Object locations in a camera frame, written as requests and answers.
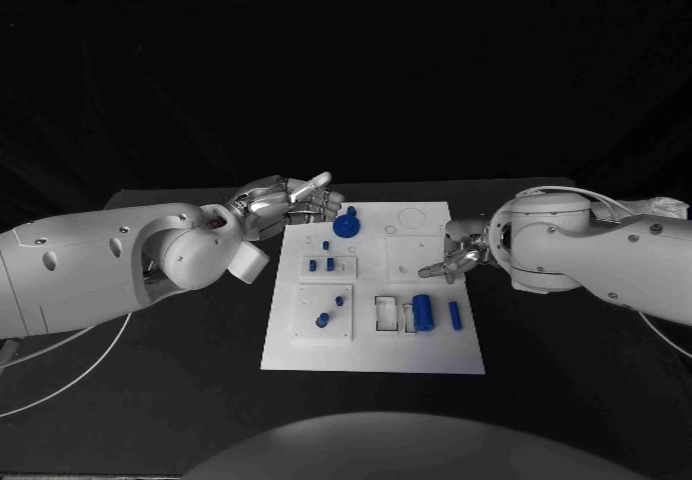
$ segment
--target white board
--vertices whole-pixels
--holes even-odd
[[[353,238],[337,237],[330,223],[285,228],[262,370],[484,374],[466,278],[448,285],[444,278],[421,279],[417,274],[443,260],[447,203],[350,203],[340,214],[350,205],[360,221]],[[324,269],[329,257],[336,260],[333,272]],[[316,272],[310,259],[320,260]],[[407,333],[405,309],[409,313],[420,294],[431,298],[435,328]],[[340,307],[336,296],[343,298]],[[388,325],[396,312],[395,332],[378,331],[378,296],[394,297],[386,310],[379,302],[379,311]],[[460,331],[451,326],[450,302],[458,304]],[[324,328],[316,325],[320,313],[330,315]]]

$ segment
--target small blue part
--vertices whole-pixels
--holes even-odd
[[[435,328],[433,307],[427,295],[417,295],[414,297],[414,324],[417,332],[430,332],[430,330]]]
[[[461,317],[458,316],[457,302],[450,302],[451,326],[454,330],[461,330]]]
[[[342,238],[355,237],[358,235],[358,232],[360,231],[360,221],[358,220],[355,213],[353,215],[347,213],[346,215],[340,215],[339,217],[336,217],[333,225],[334,233]]]
[[[314,323],[320,328],[324,328],[329,323],[329,314],[327,313],[320,314],[320,316],[317,317],[317,321]]]

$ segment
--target robotic hand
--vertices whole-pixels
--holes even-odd
[[[565,190],[569,193],[545,193]],[[620,208],[616,221],[591,218],[578,192]],[[603,195],[569,187],[520,192],[492,218],[447,224],[444,260],[418,271],[451,284],[477,264],[503,268],[516,290],[546,294],[578,287],[606,302],[692,325],[692,222],[637,215]]]
[[[336,218],[330,180],[329,172],[307,182],[277,175],[225,204],[62,215],[0,234],[0,339],[89,327],[205,288],[226,270],[252,283],[268,256],[251,242]]]

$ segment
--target black backdrop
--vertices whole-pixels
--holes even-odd
[[[686,2],[480,3],[4,2],[1,226],[326,169],[689,203]]]

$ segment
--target metallic robotic hand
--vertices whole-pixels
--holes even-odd
[[[238,190],[225,206],[244,225],[247,240],[265,240],[285,225],[334,220],[343,195],[326,188],[330,181],[329,172],[307,182],[274,175]]]
[[[484,216],[451,220],[445,227],[444,261],[418,271],[421,278],[445,276],[453,284],[460,273],[476,265],[499,267],[487,244],[487,221]]]

